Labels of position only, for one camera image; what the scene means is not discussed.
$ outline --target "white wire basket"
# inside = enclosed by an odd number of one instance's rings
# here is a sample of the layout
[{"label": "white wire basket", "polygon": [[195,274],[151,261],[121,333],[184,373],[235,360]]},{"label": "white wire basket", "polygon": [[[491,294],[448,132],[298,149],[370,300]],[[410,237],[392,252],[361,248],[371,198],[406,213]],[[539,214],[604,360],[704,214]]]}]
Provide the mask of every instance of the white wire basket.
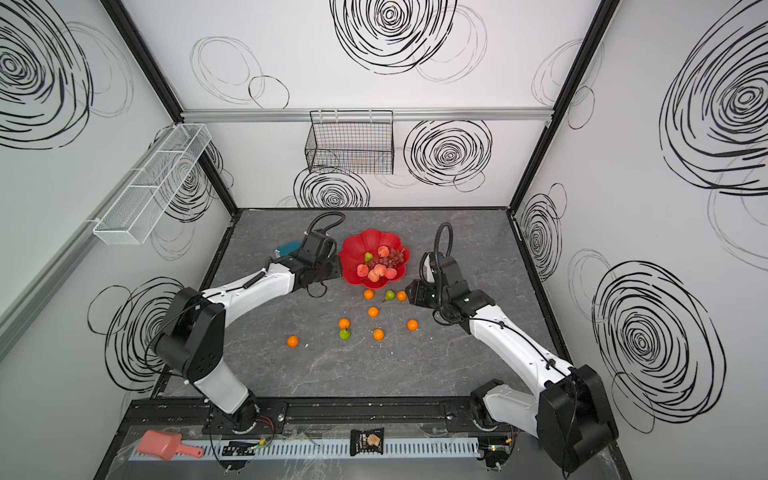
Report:
[{"label": "white wire basket", "polygon": [[204,124],[178,124],[94,227],[107,245],[141,245],[210,142]]}]

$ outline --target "black frame post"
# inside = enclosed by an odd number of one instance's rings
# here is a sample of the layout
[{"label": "black frame post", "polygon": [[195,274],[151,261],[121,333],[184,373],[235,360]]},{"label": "black frame post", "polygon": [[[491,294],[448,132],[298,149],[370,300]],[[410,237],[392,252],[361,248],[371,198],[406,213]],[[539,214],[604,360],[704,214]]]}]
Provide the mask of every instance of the black frame post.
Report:
[{"label": "black frame post", "polygon": [[589,30],[587,30],[587,35],[584,37],[584,41],[581,43],[581,47],[576,55],[576,60],[571,66],[568,76],[565,78],[565,83],[562,90],[560,90],[558,99],[554,103],[552,120],[544,128],[544,131],[541,132],[541,136],[538,138],[538,142],[536,142],[536,148],[533,150],[533,155],[531,155],[531,160],[528,161],[518,188],[515,190],[515,195],[512,197],[512,202],[509,204],[512,215],[515,215],[522,204],[525,192],[531,186],[533,177],[536,175],[541,161],[544,160],[554,135],[560,127],[560,123],[568,112],[568,107],[571,105],[571,101],[579,88],[581,79],[584,77],[584,73],[587,72],[589,63],[592,61],[595,51],[597,51],[600,42],[603,40],[603,34],[611,23],[619,3],[621,3],[621,0],[602,0],[600,2],[598,10],[594,14],[594,18],[592,18],[592,23],[589,25]]},{"label": "black frame post", "polygon": [[[165,80],[162,71],[157,66],[157,62],[152,57],[147,44],[144,43],[144,39],[136,29],[136,25],[128,14],[128,11],[125,9],[123,2],[121,0],[101,0],[101,4],[104,6],[104,10],[107,11],[109,18],[112,19],[115,28],[118,29],[120,35],[123,37],[123,41],[125,41],[125,44],[131,50],[134,58],[136,58],[136,62],[141,67],[147,80],[149,80],[149,84],[152,85],[154,92],[165,107],[168,115],[170,115],[170,119],[174,123],[183,122],[184,119],[181,117],[181,112],[183,111],[181,104],[176,99],[174,92],[170,89],[170,85]],[[237,214],[235,200],[232,198],[232,194],[230,194],[230,191],[227,189],[223,180],[221,180],[219,172],[216,170],[216,167],[210,160],[206,151],[203,151],[197,163],[200,164],[200,168],[203,169],[208,181],[221,199],[221,203],[224,204],[227,212],[229,212],[231,217],[234,217]]]}]

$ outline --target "red bowl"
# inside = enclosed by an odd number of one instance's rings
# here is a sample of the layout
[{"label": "red bowl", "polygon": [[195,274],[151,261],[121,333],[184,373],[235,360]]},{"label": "red bowl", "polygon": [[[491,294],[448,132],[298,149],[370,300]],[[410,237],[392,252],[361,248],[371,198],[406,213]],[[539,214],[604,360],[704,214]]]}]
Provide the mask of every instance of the red bowl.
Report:
[{"label": "red bowl", "polygon": [[[366,252],[373,253],[376,257],[376,251],[380,246],[385,245],[390,249],[402,250],[403,262],[397,266],[397,275],[393,279],[383,276],[378,282],[372,282],[367,276],[357,275],[357,266],[366,262]],[[339,253],[341,266],[344,273],[344,280],[349,285],[365,285],[371,290],[384,288],[389,282],[396,282],[406,274],[406,263],[411,260],[411,253],[402,245],[400,237],[394,233],[381,233],[378,230],[365,230],[360,235],[352,235],[344,240]]]}]

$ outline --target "pink scoop handle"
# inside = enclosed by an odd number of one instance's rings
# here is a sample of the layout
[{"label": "pink scoop handle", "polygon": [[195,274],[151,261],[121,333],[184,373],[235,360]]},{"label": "pink scoop handle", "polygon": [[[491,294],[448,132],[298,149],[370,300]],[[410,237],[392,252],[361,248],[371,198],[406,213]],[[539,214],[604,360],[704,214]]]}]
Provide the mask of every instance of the pink scoop handle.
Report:
[{"label": "pink scoop handle", "polygon": [[189,445],[185,445],[183,443],[180,443],[178,447],[176,447],[176,453],[180,453],[182,455],[189,455],[190,457],[194,458],[200,458],[203,456],[203,449],[199,449],[198,447],[190,447]]}]

